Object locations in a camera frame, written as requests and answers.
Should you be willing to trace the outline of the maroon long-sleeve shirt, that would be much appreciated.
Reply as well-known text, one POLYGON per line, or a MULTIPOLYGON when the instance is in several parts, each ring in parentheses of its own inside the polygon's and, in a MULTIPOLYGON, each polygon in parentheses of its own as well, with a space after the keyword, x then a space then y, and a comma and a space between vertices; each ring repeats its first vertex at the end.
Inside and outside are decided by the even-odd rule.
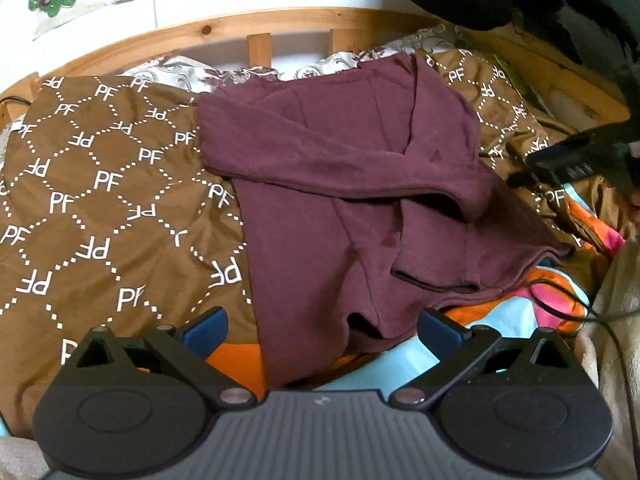
POLYGON ((480 160, 480 124, 422 56, 198 99, 204 167, 241 209, 266 381, 409 338, 423 308, 517 288, 559 240, 480 160))

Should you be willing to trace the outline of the wooden bed headboard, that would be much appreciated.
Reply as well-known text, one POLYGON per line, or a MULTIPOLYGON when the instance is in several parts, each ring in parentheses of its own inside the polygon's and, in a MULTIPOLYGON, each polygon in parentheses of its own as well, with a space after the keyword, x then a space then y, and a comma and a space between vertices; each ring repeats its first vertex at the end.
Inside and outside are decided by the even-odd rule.
MULTIPOLYGON (((303 56, 366 50, 438 24, 438 18, 391 10, 292 8, 221 15, 155 28, 131 4, 106 6, 40 38, 28 21, 1 21, 1 121, 26 110, 44 76, 103 75, 168 54, 212 54, 242 65, 297 65, 303 56)), ((550 112, 577 129, 621 122, 629 115, 611 81, 578 66, 550 44, 513 26, 462 29, 463 42, 497 55, 516 70, 550 112)))

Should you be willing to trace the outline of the colourful orange blue bedsheet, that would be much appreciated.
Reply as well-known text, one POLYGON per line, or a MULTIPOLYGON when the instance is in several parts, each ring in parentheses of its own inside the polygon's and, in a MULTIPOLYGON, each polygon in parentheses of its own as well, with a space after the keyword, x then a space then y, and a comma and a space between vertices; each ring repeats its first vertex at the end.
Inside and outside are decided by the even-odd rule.
MULTIPOLYGON (((533 285, 532 288, 522 286, 498 300, 454 307, 446 313, 448 318, 465 327, 484 323, 506 337, 526 337, 538 327, 556 328, 567 336, 579 330, 577 323, 563 321, 542 310, 530 295, 536 294, 550 307, 565 314, 584 315, 610 266, 610 258, 616 255, 628 237, 636 234, 637 229, 627 217, 624 200, 604 181, 599 180, 593 186, 567 184, 559 191, 548 192, 546 197, 548 200, 557 198, 566 206, 572 220, 591 229, 596 240, 604 244, 603 252, 585 240, 578 244, 579 248, 596 258, 592 287, 578 285, 559 266, 540 264, 525 280, 533 285)), ((317 390, 378 389, 388 396, 401 384, 418 377, 436 363, 433 353, 420 343, 417 336, 412 336, 379 354, 344 356, 325 372, 304 379, 299 387, 317 390)))

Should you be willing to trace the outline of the black hanging garment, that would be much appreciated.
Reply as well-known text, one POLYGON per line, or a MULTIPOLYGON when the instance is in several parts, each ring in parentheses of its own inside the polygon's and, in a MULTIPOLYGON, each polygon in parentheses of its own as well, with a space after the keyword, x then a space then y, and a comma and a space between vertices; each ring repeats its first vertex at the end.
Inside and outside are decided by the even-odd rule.
POLYGON ((639 107, 639 0, 410 0, 473 30, 517 24, 576 64, 616 82, 639 107))

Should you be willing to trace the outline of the brown PF patterned blanket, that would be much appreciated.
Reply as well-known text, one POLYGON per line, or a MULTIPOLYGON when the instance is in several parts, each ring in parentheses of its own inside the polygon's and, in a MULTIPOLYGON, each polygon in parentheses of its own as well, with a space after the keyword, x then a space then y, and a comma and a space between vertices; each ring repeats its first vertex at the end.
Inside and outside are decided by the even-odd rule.
MULTIPOLYGON (((468 101, 480 160, 503 181, 570 133, 531 110, 486 58, 413 54, 468 101)), ((30 436, 44 390, 94 326, 134 336, 222 307, 241 374, 272 387, 240 205, 231 181, 202 163, 196 107, 206 94, 134 77, 53 77, 11 131, 1 169, 1 414, 12 434, 30 436)), ((514 192, 572 248, 537 266, 591 288, 596 258, 578 244, 604 244, 548 200, 559 190, 514 192)))

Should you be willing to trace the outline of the beige fleece blanket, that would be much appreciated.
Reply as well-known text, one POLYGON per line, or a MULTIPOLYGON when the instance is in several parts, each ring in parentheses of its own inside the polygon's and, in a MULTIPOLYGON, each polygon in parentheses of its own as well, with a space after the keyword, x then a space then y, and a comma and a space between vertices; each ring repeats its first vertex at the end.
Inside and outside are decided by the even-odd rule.
POLYGON ((593 310, 608 320, 608 332, 587 324, 574 355, 598 387, 613 419, 613 435, 598 469, 607 479, 635 479, 639 461, 639 240, 627 240, 594 298, 593 310))

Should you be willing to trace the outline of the floral white pillow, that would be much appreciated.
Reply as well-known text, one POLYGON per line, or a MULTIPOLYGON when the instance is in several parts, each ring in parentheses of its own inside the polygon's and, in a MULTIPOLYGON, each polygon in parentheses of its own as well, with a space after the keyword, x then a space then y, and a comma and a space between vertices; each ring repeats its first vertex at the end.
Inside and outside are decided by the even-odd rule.
POLYGON ((283 72, 264 66, 217 70, 187 56, 168 55, 134 66, 123 72, 122 76, 134 77, 154 82, 154 84, 166 84, 166 86, 194 93, 209 93, 232 84, 246 84, 254 79, 288 81, 326 76, 351 70, 360 62, 388 58, 397 53, 414 53, 421 50, 427 54, 435 54, 464 46, 465 43, 459 37, 456 26, 440 24, 419 29, 414 34, 395 39, 382 46, 368 50, 338 51, 317 62, 307 65, 297 64, 283 72))

